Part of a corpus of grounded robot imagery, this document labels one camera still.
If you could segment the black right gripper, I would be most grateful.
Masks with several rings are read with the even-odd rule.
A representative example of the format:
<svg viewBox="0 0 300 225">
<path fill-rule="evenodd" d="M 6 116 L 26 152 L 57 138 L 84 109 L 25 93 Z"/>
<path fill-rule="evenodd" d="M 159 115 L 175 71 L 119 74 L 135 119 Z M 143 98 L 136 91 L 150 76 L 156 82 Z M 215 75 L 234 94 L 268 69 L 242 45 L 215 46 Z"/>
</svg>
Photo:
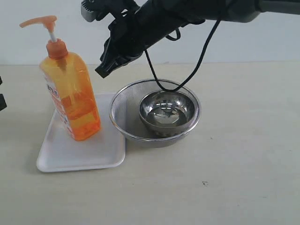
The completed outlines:
<svg viewBox="0 0 300 225">
<path fill-rule="evenodd" d="M 138 59 L 145 50 L 145 14 L 114 14 L 108 26 L 101 64 L 95 68 L 102 78 Z"/>
</svg>

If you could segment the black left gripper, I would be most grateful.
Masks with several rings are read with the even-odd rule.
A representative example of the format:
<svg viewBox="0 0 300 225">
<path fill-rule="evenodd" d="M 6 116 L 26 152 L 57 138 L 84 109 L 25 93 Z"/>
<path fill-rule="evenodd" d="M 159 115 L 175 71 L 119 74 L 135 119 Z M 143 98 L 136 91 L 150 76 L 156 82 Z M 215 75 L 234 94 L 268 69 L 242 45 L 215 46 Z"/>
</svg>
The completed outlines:
<svg viewBox="0 0 300 225">
<path fill-rule="evenodd" d="M 3 109 L 5 109 L 7 107 L 7 103 L 4 99 L 3 94 L 0 94 L 0 111 L 2 111 Z"/>
</svg>

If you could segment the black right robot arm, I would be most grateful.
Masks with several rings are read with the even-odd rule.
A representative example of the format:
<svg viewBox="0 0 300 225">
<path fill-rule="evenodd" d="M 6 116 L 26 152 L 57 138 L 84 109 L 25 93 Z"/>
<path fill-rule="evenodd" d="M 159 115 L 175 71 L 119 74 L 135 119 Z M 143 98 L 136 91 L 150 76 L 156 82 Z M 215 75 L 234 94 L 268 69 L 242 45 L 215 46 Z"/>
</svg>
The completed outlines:
<svg viewBox="0 0 300 225">
<path fill-rule="evenodd" d="M 101 64 L 95 71 L 107 77 L 114 70 L 139 58 L 143 51 L 179 27 L 205 20 L 248 23 L 260 13 L 300 13 L 298 0 L 148 0 L 142 6 L 133 0 L 96 0 L 89 3 L 96 20 L 108 13 L 110 37 L 104 44 Z"/>
</svg>

